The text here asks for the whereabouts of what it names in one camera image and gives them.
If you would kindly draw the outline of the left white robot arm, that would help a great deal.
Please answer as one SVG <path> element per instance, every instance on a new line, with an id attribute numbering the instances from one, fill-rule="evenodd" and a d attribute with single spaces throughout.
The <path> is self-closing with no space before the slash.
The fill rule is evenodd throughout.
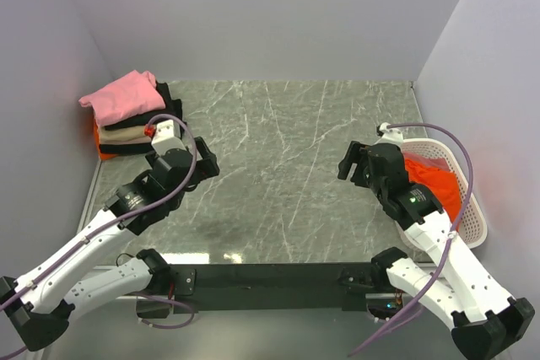
<path id="1" fill-rule="evenodd" d="M 28 351 L 50 346 L 76 319 L 122 295 L 170 292 L 172 270 L 154 249 L 98 276 L 87 275 L 111 250 L 176 210 L 200 182 L 219 175 L 216 155 L 204 139 L 196 137 L 194 144 L 195 154 L 184 147 L 148 153 L 149 169 L 119 186 L 55 255 L 20 277 L 2 277 L 1 310 Z"/>

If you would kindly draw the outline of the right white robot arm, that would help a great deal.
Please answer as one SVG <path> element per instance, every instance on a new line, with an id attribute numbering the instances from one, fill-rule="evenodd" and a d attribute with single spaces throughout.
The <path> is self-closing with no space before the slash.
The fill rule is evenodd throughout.
<path id="1" fill-rule="evenodd" d="M 352 141 L 337 177 L 370 189 L 384 213 L 437 266 L 428 273 L 398 248 L 385 250 L 371 260 L 377 287 L 412 296 L 411 304 L 421 304 L 449 328 L 467 359 L 493 359 L 523 337 L 535 309 L 526 298 L 514 298 L 483 267 L 433 192 L 409 179 L 397 145 Z"/>

